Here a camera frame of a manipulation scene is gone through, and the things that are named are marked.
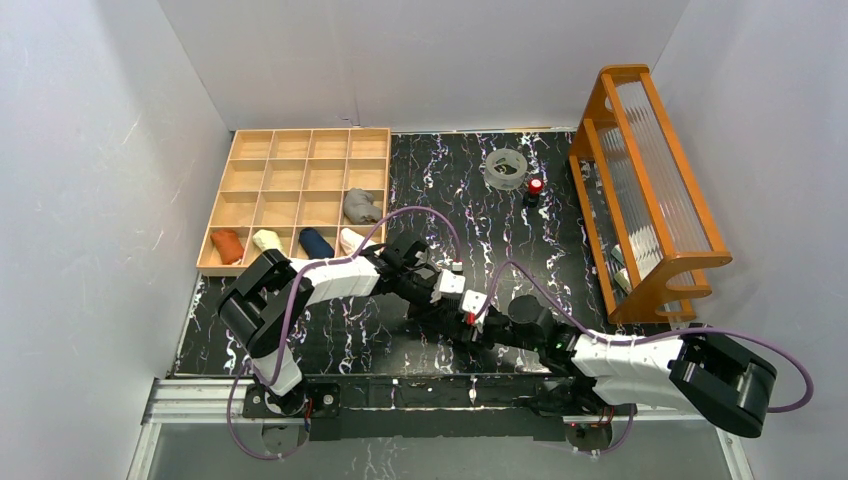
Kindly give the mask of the grey beige underwear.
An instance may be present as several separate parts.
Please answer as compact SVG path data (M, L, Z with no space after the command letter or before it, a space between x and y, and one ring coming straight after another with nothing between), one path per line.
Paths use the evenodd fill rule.
M350 189L342 202L342 211L352 224L374 224L383 218L382 209L374 204L374 195L360 188Z

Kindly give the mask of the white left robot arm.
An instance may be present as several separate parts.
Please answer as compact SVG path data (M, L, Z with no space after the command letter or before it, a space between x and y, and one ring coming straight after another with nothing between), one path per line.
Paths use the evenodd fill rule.
M334 259L301 261L270 249L230 285L216 313L245 347L255 381L283 398L303 379L287 338L309 306L394 294L409 303L412 319L468 327L474 318L461 308L464 291L459 263L438 269L422 240L401 234L388 243L367 243L356 256Z

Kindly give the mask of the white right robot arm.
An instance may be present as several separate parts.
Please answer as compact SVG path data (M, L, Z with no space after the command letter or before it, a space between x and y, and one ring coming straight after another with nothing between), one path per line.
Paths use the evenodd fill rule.
M644 404L697 412L741 437L762 433L777 371L724 334L648 341L581 332L556 321L531 295L516 298L507 314L484 301L484 294L473 290L462 295L464 339L533 350L552 373L574 378L582 398L609 406Z

